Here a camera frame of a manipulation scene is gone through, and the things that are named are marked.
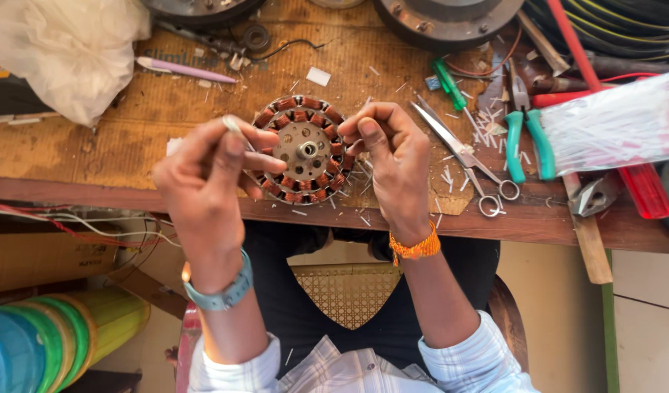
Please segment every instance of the stacked plastic tubs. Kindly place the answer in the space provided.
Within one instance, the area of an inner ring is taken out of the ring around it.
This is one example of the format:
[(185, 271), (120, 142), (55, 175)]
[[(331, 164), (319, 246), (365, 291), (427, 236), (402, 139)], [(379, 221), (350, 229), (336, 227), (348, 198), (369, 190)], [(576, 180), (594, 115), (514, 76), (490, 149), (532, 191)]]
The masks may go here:
[(149, 303), (117, 287), (0, 306), (0, 393), (59, 392), (149, 318)]

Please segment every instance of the copper coil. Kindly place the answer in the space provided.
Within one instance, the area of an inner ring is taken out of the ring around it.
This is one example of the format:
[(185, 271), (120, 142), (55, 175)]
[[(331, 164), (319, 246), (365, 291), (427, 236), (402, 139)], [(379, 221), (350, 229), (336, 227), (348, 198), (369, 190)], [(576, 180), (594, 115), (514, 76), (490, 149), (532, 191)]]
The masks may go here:
[(293, 187), (295, 186), (295, 179), (294, 178), (289, 178), (288, 176), (283, 176), (283, 180), (281, 180), (281, 185), (284, 187), (288, 187), (291, 190), (293, 190)]
[(356, 159), (355, 156), (352, 155), (344, 155), (344, 163), (342, 163), (342, 168), (351, 170), (351, 168), (354, 167), (354, 160)]
[(305, 111), (293, 111), (294, 122), (307, 122), (308, 114)]
[(319, 178), (315, 179), (315, 183), (320, 188), (325, 188), (330, 183), (330, 178), (328, 178), (326, 174), (322, 174)]
[(295, 192), (286, 192), (286, 201), (303, 203), (303, 194), (296, 194)]
[(307, 191), (312, 190), (312, 182), (309, 180), (299, 180), (298, 181), (298, 190)]
[(274, 196), (277, 196), (281, 193), (281, 189), (278, 187), (278, 185), (269, 179), (264, 180), (264, 183), (262, 183), (262, 188)]
[(317, 203), (327, 198), (327, 191), (325, 189), (322, 189), (319, 191), (311, 192), (310, 194), (308, 194), (308, 196), (310, 197), (311, 203)]
[(320, 109), (322, 107), (322, 102), (319, 102), (316, 99), (308, 98), (308, 97), (303, 97), (303, 106), (306, 106), (308, 108), (312, 109)]
[(330, 162), (327, 163), (327, 172), (330, 172), (332, 175), (339, 173), (339, 163), (330, 158)]
[(322, 126), (324, 125), (324, 118), (320, 115), (312, 115), (312, 118), (310, 118), (310, 122), (322, 128)]
[(342, 150), (341, 143), (332, 143), (332, 155), (341, 155)]
[(344, 118), (342, 118), (339, 112), (337, 112), (337, 110), (334, 109), (334, 107), (331, 105), (324, 110), (324, 113), (327, 116), (330, 116), (330, 119), (337, 124), (341, 124), (344, 121)]
[(285, 111), (287, 109), (295, 108), (296, 106), (298, 106), (298, 103), (295, 102), (295, 97), (282, 99), (276, 102), (276, 109), (279, 111)]
[(276, 125), (276, 128), (278, 128), (279, 130), (286, 127), (288, 123), (290, 123), (290, 119), (286, 114), (283, 114), (278, 119), (274, 120), (274, 124)]
[(344, 184), (344, 175), (337, 174), (334, 176), (334, 179), (332, 179), (332, 182), (330, 182), (330, 188), (334, 191), (339, 191), (341, 190), (342, 184)]
[(257, 126), (257, 128), (264, 128), (265, 125), (269, 122), (271, 119), (271, 116), (274, 115), (274, 112), (266, 108), (261, 115), (257, 118), (257, 120), (254, 121), (254, 125)]
[(337, 128), (334, 124), (330, 124), (324, 128), (324, 135), (327, 135), (327, 139), (333, 140), (337, 137)]

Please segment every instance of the teal pliers handle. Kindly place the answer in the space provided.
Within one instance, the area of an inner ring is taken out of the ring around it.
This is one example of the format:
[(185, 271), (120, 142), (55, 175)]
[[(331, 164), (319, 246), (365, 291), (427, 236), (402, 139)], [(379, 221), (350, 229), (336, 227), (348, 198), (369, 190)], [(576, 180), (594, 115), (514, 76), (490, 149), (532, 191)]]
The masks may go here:
[(523, 112), (511, 112), (504, 117), (504, 120), (509, 124), (509, 135), (507, 136), (506, 145), (507, 167), (514, 183), (522, 184), (526, 182), (526, 175), (523, 174), (521, 160), (516, 151), (519, 148), (519, 138), (521, 137), (521, 128), (523, 126)]
[(553, 180), (555, 179), (555, 154), (552, 151), (548, 137), (545, 136), (543, 127), (540, 126), (540, 111), (533, 109), (532, 111), (528, 111), (526, 116), (528, 117), (526, 126), (533, 137), (535, 148), (538, 149), (535, 156), (538, 158), (540, 165), (540, 171), (538, 172), (540, 179)]

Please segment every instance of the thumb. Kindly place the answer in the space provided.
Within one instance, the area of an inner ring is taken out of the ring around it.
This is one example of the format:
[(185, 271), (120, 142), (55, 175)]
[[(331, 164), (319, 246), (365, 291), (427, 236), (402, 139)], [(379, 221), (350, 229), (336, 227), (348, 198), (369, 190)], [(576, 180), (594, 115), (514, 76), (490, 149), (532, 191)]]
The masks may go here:
[(213, 168), (208, 177), (212, 192), (235, 193), (242, 173), (246, 141), (242, 133), (228, 130), (221, 138), (213, 157)]
[(371, 118), (363, 118), (359, 120), (358, 128), (366, 148), (371, 153), (374, 164), (391, 159), (390, 144), (377, 121)]

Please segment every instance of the pen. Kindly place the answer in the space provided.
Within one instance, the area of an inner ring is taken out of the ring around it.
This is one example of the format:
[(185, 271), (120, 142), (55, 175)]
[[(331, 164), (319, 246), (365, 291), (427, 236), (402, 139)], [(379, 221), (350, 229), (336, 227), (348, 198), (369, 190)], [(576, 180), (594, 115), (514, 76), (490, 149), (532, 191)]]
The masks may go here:
[(162, 61), (153, 59), (152, 57), (137, 57), (135, 61), (141, 66), (159, 72), (176, 72), (177, 74), (195, 76), (197, 78), (214, 80), (216, 82), (236, 83), (237, 81), (229, 76), (216, 74), (214, 72), (202, 70), (199, 68), (182, 66), (181, 64), (170, 63), (169, 61)]

